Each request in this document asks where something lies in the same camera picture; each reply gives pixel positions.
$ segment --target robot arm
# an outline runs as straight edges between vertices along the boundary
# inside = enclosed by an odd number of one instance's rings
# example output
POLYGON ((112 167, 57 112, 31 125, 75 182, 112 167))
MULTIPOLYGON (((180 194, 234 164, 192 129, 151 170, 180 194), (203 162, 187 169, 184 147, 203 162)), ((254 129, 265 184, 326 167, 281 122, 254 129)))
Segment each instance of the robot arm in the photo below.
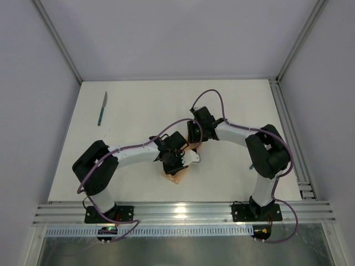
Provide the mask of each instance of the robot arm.
MULTIPOLYGON (((135 147, 122 149, 122 151, 108 156, 84 184, 86 194, 91 197, 102 213, 114 213, 112 210, 116 205, 107 185, 117 169, 139 162, 161 161, 164 172, 174 175, 187 168, 189 164, 200 161, 199 155, 195 151, 184 151, 188 143, 178 131, 171 136, 165 134, 148 145, 143 145, 143 143, 147 143, 147 141, 130 145, 135 147)), ((102 140, 94 142, 73 165, 73 171, 79 181, 84 180, 100 158, 119 148, 118 146, 108 146, 102 140)))
MULTIPOLYGON (((202 127, 202 141, 208 139, 230 141, 248 149, 253 166, 258 173, 255 190, 249 200, 250 211, 256 218, 265 218, 275 202, 272 194, 277 175, 285 170, 290 162, 290 156, 284 146, 272 136, 262 132, 255 133, 243 126, 233 127, 222 118, 215 120, 205 106, 190 111, 202 127)), ((196 124, 187 122, 187 129, 189 143, 200 139, 200 130, 196 124)), ((280 137, 272 125, 266 125, 261 129, 280 137)))

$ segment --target teal object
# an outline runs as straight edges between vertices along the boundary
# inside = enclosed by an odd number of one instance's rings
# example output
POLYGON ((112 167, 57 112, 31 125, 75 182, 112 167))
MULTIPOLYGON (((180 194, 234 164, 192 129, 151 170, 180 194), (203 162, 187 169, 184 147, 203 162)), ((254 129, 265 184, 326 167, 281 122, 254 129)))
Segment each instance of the teal object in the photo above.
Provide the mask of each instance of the teal object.
POLYGON ((102 116, 103 116, 103 114, 104 114, 104 110, 105 110, 105 107, 106 107, 106 103, 107 103, 107 91, 105 91, 104 101, 102 102, 102 107, 101 107, 101 112, 100 112, 100 117, 99 117, 98 126, 101 125, 101 120, 102 120, 102 116))
POLYGON ((105 110, 105 107, 102 107, 102 108, 101 108, 101 112, 100 112, 100 117, 99 117, 98 126, 101 125, 101 120, 102 120, 102 115, 104 114, 104 110, 105 110))

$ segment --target green knife handle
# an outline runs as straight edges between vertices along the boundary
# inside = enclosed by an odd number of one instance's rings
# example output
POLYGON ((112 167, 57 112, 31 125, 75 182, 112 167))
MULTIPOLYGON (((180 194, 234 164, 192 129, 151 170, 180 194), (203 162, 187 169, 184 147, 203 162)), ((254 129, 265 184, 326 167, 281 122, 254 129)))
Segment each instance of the green knife handle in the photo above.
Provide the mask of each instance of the green knife handle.
POLYGON ((104 114, 104 109, 105 109, 105 107, 102 107, 102 108, 101 108, 98 126, 101 125, 101 119, 102 119, 102 115, 104 114))

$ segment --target white tabletop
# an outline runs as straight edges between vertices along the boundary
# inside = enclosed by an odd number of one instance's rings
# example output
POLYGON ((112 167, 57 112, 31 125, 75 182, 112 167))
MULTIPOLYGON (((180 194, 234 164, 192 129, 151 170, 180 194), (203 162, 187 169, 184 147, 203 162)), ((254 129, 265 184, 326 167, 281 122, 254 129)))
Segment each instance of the white tabletop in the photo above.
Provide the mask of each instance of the white tabletop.
MULTIPOLYGON (((211 88, 222 94, 230 121, 254 127, 273 124, 283 136, 268 80, 84 82, 48 200, 80 201, 85 197, 76 193, 79 181, 72 165, 94 141, 123 146, 146 140, 178 119, 192 118, 189 109, 193 102, 211 88), (97 126, 105 91, 108 101, 101 126, 97 126)), ((216 119, 221 117, 214 93, 205 94, 196 106, 207 106, 216 119)), ((186 136, 186 123, 176 125, 168 134, 176 130, 186 136)), ((109 191, 116 201, 249 200, 257 173, 249 170, 251 159, 246 148, 210 140, 199 153, 201 162, 189 166, 178 185, 160 175, 161 162, 143 162, 118 169, 109 191)), ((275 195, 287 201, 301 200, 293 171, 281 178, 275 195)))

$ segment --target white wall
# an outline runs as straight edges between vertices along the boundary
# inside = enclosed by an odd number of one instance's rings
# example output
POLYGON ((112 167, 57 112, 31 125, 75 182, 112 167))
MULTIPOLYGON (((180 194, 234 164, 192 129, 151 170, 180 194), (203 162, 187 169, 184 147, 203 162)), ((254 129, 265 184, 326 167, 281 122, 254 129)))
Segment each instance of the white wall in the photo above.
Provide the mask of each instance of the white wall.
POLYGON ((30 0, 0 2, 0 258, 23 260, 79 85, 30 0))
POLYGON ((84 80, 276 76, 316 0, 42 0, 84 80))
POLYGON ((355 1, 328 2, 282 81, 321 199, 355 252, 355 1))

